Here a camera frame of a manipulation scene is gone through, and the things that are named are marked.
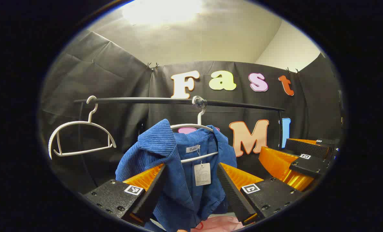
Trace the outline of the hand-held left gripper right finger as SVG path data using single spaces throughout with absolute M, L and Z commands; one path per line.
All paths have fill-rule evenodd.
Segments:
M 261 179 L 225 163 L 218 163 L 217 177 L 243 226 L 271 217 L 294 204 L 302 192 L 277 178 Z

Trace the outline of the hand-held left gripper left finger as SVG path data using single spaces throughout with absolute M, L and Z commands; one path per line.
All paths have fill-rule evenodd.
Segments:
M 83 197 L 97 209 L 143 227 L 153 215 L 166 179 L 162 163 L 125 181 L 111 179 Z

